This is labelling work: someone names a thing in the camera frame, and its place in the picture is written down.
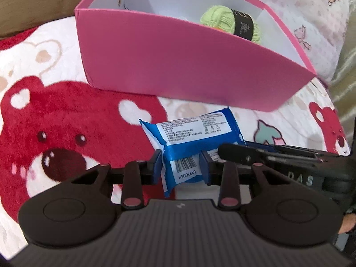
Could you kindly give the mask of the person's right hand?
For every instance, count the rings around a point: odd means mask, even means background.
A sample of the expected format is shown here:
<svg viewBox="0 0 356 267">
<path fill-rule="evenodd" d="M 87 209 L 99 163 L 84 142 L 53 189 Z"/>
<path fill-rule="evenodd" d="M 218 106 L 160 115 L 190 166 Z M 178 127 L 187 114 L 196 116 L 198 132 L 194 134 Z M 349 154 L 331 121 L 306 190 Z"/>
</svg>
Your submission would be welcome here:
<svg viewBox="0 0 356 267">
<path fill-rule="evenodd" d="M 342 225 L 339 234 L 351 232 L 356 225 L 356 215 L 354 213 L 349 213 L 343 216 Z"/>
</svg>

